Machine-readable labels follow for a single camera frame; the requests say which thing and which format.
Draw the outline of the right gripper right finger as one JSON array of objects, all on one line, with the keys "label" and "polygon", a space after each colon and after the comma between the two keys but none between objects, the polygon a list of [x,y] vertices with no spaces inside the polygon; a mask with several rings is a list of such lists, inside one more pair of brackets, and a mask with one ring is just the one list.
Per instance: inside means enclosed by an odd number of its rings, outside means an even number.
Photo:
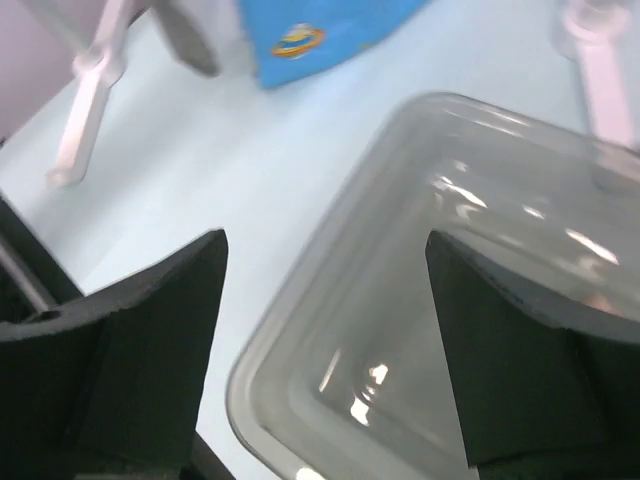
[{"label": "right gripper right finger", "polygon": [[639,325],[452,236],[425,248],[466,460],[483,479],[635,479]]}]

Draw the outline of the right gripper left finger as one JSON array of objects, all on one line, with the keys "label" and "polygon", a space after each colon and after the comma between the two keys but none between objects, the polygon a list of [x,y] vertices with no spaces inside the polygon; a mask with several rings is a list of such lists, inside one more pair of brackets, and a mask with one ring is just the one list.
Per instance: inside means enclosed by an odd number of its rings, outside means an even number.
[{"label": "right gripper left finger", "polygon": [[93,294],[1,326],[5,479],[176,479],[225,282],[212,230]]}]

